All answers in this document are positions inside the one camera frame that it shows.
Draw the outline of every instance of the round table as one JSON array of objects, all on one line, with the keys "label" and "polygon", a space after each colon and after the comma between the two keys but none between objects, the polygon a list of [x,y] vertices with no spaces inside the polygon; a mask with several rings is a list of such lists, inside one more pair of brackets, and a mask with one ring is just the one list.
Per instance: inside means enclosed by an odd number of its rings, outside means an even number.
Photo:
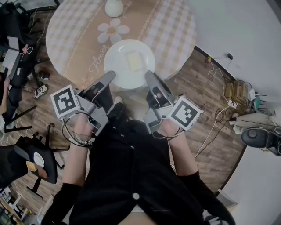
[{"label": "round table", "polygon": [[46,46],[59,74],[86,88],[104,74],[107,50],[123,39],[147,44],[155,72],[167,79],[190,57],[195,19],[185,0],[123,0],[123,14],[105,14],[105,0],[64,0],[50,20]]}]

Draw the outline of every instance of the button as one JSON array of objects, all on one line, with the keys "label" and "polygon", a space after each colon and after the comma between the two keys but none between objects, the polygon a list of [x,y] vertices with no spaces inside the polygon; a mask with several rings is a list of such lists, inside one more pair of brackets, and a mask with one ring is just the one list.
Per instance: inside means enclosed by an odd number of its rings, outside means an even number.
[{"label": "button", "polygon": [[139,195],[138,193],[134,193],[134,194],[133,194],[133,198],[134,198],[135,200],[138,200],[138,199],[140,198],[140,195]]}]

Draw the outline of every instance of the flower pattern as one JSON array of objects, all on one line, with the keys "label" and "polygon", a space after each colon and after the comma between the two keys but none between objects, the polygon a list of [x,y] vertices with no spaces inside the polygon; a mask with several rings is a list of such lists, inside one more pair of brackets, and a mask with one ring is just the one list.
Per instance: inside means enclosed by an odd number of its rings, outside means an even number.
[{"label": "flower pattern", "polygon": [[113,19],[110,21],[109,25],[107,23],[102,23],[97,28],[102,33],[97,37],[99,43],[104,43],[110,38],[112,44],[115,44],[122,40],[120,34],[126,34],[129,32],[129,27],[125,25],[120,25],[121,21],[119,19]]}]

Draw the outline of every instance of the white plate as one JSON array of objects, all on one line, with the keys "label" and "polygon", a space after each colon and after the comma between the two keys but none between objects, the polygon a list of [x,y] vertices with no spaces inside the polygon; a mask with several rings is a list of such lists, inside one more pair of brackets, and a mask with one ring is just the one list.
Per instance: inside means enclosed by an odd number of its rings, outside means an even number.
[{"label": "white plate", "polygon": [[33,160],[36,163],[36,165],[41,166],[42,168],[44,167],[44,159],[39,153],[37,152],[34,153]]},{"label": "white plate", "polygon": [[155,58],[150,48],[138,40],[122,40],[107,51],[104,58],[104,70],[113,70],[115,85],[133,89],[144,85],[144,75],[148,70],[155,71]]}]

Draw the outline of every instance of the hand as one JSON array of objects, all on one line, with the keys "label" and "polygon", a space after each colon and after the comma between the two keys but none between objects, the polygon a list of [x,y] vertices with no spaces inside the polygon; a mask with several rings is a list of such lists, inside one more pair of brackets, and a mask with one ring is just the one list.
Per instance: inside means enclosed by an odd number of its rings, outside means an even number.
[{"label": "hand", "polygon": [[161,123],[161,127],[166,132],[166,135],[168,137],[174,136],[180,128],[179,125],[177,125],[170,119],[163,119]]},{"label": "hand", "polygon": [[10,78],[9,77],[6,77],[6,80],[4,82],[4,87],[5,88],[9,88],[9,85],[10,85]]},{"label": "hand", "polygon": [[91,136],[94,127],[88,122],[88,116],[85,114],[78,114],[77,121],[74,126],[74,133]]}]

